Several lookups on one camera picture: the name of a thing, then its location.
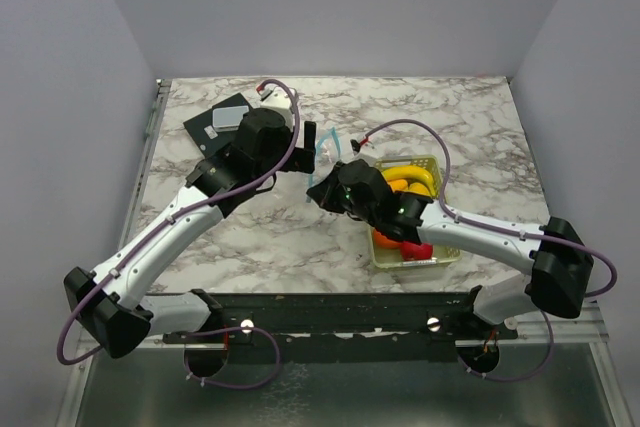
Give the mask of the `clear zip top bag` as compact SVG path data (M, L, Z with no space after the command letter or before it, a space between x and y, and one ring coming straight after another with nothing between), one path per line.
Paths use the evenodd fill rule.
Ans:
M335 127L323 132L315 145L314 171L308 175L308 186L324 180L342 158L342 144Z

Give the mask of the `orange toy orange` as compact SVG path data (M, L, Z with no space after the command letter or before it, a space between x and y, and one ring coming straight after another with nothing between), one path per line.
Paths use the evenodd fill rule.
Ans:
M372 239L374 244L377 247L382 249L395 250L395 249L399 249L401 246L401 242L395 241L386 237L384 234L382 234L376 229L372 231Z

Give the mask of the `red toy apple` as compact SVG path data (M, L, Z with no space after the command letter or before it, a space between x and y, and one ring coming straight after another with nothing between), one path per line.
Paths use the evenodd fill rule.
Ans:
M426 261L433 256L433 246L428 243L415 244L411 242L403 242L399 251L405 262L408 261Z

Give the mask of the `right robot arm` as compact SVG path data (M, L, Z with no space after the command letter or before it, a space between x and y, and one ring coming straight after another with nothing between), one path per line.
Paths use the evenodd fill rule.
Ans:
M511 278L472 289L471 306L459 314L469 337L481 338L504 320L535 310L565 319L581 313L594 261L563 219L510 224L450 213L429 196L393 190L363 160L336 163L307 195L319 208L353 216L391 240L453 247L516 270Z

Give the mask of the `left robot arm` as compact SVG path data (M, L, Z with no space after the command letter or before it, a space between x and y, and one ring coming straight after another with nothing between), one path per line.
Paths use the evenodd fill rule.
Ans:
M117 359L145 338L189 332L206 342L220 332L219 305L201 290L151 296L160 274L198 237L265 192L276 173L310 174L316 125L289 127L269 108L246 113L233 138L198 162L169 205L137 237L91 271L74 268L64 287L75 318Z

